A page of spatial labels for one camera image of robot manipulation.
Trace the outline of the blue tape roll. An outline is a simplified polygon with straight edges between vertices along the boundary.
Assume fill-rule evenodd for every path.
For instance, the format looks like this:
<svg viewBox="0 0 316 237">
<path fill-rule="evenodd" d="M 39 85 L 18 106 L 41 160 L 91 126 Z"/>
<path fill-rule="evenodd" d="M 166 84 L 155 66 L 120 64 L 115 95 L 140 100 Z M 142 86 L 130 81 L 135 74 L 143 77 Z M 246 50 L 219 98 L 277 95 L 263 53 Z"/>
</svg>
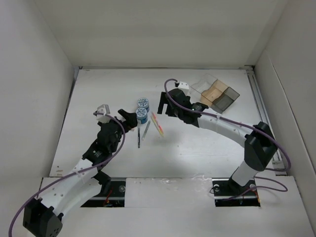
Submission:
<svg viewBox="0 0 316 237">
<path fill-rule="evenodd" d="M 137 106 L 138 108 L 146 109 L 147 112 L 150 110 L 149 100 L 145 97 L 139 98 L 137 100 Z"/>
<path fill-rule="evenodd" d="M 148 112 L 145 108 L 138 108 L 136 110 L 136 119 L 139 124 L 145 124 L 148 120 Z"/>
</svg>

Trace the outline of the black pen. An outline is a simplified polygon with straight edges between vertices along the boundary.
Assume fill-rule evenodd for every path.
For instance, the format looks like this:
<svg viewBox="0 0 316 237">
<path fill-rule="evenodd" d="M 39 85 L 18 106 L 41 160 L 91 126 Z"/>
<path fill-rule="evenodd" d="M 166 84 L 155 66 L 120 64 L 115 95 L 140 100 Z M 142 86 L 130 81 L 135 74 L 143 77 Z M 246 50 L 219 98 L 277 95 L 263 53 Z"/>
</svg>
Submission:
<svg viewBox="0 0 316 237">
<path fill-rule="evenodd" d="M 140 148 L 140 144 L 141 144 L 141 137 L 140 137 L 140 127 L 137 127 L 137 146 L 138 148 Z"/>
</svg>

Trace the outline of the grey pen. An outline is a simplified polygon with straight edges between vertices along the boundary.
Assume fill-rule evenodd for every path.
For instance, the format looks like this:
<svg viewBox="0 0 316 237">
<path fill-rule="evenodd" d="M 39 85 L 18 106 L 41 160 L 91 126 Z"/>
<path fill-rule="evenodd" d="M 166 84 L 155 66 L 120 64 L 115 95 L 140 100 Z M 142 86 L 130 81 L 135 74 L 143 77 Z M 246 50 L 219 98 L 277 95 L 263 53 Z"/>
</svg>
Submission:
<svg viewBox="0 0 316 237">
<path fill-rule="evenodd" d="M 147 134 L 147 132 L 148 132 L 148 129 L 149 129 L 150 124 L 151 124 L 151 121 L 148 121 L 148 122 L 147 122 L 147 125 L 146 125 L 146 127 L 145 127 L 145 130 L 144 130 L 144 133 L 143 133 L 143 135 L 142 135 L 142 141 L 145 139 L 145 136 L 146 136 L 146 134 Z"/>
</svg>

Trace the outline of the yellow highlighter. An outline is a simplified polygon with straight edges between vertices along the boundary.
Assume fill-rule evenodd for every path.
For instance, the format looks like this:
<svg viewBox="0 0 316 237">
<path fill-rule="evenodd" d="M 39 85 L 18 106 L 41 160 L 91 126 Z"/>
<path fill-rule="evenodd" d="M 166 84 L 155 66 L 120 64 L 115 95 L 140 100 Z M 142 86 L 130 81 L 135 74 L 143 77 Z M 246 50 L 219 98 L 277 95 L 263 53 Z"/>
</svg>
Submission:
<svg viewBox="0 0 316 237">
<path fill-rule="evenodd" d="M 153 121 L 153 123 L 154 123 L 154 125 L 155 125 L 156 129 L 158 130 L 158 127 L 157 127 L 157 125 L 156 125 L 155 121 L 153 120 L 152 115 L 151 115 L 151 119 L 152 119 L 152 121 Z"/>
</svg>

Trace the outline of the orange pink highlighter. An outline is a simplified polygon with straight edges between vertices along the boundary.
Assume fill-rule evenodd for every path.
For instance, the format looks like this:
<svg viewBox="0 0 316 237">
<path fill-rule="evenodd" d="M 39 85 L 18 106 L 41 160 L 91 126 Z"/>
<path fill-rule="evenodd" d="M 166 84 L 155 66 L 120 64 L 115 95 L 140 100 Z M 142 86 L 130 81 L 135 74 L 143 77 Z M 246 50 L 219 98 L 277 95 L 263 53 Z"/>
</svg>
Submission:
<svg viewBox="0 0 316 237">
<path fill-rule="evenodd" d="M 161 125 L 160 125 L 160 123 L 159 123 L 159 121 L 157 119 L 157 116 L 156 116 L 156 114 L 154 112 L 152 112 L 152 117 L 153 117 L 153 120 L 155 121 L 155 123 L 156 123 L 156 125 L 158 127 L 159 132 L 161 134 L 163 134 L 163 129 L 162 129 L 162 127 L 161 127 Z"/>
</svg>

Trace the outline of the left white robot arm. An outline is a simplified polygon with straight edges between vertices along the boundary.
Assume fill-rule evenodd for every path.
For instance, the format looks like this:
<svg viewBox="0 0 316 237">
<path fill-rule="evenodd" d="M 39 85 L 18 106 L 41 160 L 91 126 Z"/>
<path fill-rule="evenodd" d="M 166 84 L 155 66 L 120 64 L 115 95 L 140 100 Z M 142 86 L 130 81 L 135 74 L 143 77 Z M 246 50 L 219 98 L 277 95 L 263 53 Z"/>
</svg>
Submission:
<svg viewBox="0 0 316 237">
<path fill-rule="evenodd" d="M 110 191 L 111 178 L 102 169 L 122 148 L 125 135 L 137 125 L 136 113 L 120 109 L 122 120 L 100 108 L 94 113 L 100 131 L 70 174 L 45 187 L 24 207 L 23 226 L 36 237 L 56 237 L 67 214 L 95 195 Z"/>
</svg>

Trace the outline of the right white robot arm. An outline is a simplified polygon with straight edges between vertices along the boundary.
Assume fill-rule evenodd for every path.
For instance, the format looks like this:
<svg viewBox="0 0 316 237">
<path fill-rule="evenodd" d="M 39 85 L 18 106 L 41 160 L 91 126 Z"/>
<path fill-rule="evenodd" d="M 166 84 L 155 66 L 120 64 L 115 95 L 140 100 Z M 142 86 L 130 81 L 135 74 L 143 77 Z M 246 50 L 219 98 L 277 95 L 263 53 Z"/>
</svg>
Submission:
<svg viewBox="0 0 316 237">
<path fill-rule="evenodd" d="M 244 148 L 244 160 L 241 165 L 233 172 L 228 180 L 228 188 L 231 193 L 238 195 L 246 190 L 249 181 L 259 172 L 266 169 L 270 160 L 277 151 L 276 145 L 266 136 L 272 137 L 270 127 L 259 122 L 251 129 L 226 123 L 219 117 L 202 115 L 207 106 L 200 103 L 191 103 L 190 96 L 186 96 L 180 89 L 169 91 L 171 98 L 181 107 L 176 106 L 166 92 L 160 95 L 158 114 L 162 114 L 163 106 L 166 104 L 165 114 L 169 117 L 177 117 L 186 124 L 193 125 L 197 128 L 207 129 L 223 135 Z"/>
</svg>

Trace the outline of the three compartment plastic organizer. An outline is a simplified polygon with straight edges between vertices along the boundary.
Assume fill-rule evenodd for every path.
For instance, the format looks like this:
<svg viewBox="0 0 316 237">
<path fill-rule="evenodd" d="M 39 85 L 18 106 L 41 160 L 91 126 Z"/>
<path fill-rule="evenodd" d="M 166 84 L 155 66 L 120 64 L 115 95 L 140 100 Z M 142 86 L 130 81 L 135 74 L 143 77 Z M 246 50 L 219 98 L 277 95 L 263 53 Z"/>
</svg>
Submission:
<svg viewBox="0 0 316 237">
<path fill-rule="evenodd" d="M 237 91 L 210 74 L 192 84 L 188 95 L 192 101 L 201 102 L 220 114 L 240 97 Z"/>
</svg>

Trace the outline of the left base mounting rail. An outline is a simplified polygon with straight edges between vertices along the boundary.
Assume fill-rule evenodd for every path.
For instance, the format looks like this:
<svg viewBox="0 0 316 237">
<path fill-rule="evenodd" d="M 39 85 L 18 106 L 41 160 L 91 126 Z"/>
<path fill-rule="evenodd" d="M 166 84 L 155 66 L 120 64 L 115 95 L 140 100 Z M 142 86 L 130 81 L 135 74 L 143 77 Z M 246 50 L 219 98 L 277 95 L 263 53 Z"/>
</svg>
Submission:
<svg viewBox="0 0 316 237">
<path fill-rule="evenodd" d="M 126 179 L 115 178 L 108 188 L 100 194 L 86 201 L 81 207 L 124 207 L 126 193 Z"/>
</svg>

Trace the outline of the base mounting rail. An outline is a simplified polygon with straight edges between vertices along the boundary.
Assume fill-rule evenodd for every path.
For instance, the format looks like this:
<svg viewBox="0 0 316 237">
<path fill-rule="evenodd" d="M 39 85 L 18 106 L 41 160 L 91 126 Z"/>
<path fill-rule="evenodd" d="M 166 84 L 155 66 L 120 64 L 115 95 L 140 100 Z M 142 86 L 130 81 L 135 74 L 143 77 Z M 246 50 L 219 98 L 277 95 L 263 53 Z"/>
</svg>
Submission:
<svg viewBox="0 0 316 237">
<path fill-rule="evenodd" d="M 244 187 L 230 185 L 229 178 L 213 178 L 209 191 L 214 196 L 216 207 L 260 207 L 260 201 L 254 179 L 250 179 Z"/>
<path fill-rule="evenodd" d="M 115 178 L 108 188 L 100 194 L 86 201 L 81 207 L 124 207 L 126 193 L 126 179 Z"/>
</svg>

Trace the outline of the right base mounting rail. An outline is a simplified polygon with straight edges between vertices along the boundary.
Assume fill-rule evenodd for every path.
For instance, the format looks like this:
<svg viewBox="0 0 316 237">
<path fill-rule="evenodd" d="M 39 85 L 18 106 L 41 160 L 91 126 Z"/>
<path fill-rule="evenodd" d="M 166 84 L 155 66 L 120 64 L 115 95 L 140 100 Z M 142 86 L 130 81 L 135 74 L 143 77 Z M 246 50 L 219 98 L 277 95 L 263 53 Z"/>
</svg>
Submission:
<svg viewBox="0 0 316 237">
<path fill-rule="evenodd" d="M 250 179 L 244 187 L 230 185 L 229 178 L 213 178 L 209 191 L 214 196 L 216 207 L 260 207 L 260 201 L 254 179 Z"/>
</svg>

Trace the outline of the aluminium side rail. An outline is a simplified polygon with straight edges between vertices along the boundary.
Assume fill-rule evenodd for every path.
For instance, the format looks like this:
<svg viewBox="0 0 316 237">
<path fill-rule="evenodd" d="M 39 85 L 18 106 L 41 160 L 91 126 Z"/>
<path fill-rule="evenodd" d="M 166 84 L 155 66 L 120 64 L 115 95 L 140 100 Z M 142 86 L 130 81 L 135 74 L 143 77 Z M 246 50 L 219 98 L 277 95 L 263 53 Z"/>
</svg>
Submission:
<svg viewBox="0 0 316 237">
<path fill-rule="evenodd" d="M 257 106 L 258 113 L 260 115 L 261 121 L 265 122 L 267 125 L 269 125 L 271 132 L 272 126 L 269 120 L 269 116 L 259 89 L 259 85 L 256 80 L 255 72 L 253 70 L 253 67 L 245 67 L 245 72 L 248 77 L 248 81 L 253 93 L 253 97 Z M 274 173 L 276 176 L 287 176 L 287 171 L 284 171 L 287 168 L 287 164 L 283 162 L 283 156 L 282 153 L 280 153 L 280 150 L 278 149 L 275 155 L 273 156 L 272 160 L 272 169 L 275 170 Z"/>
</svg>

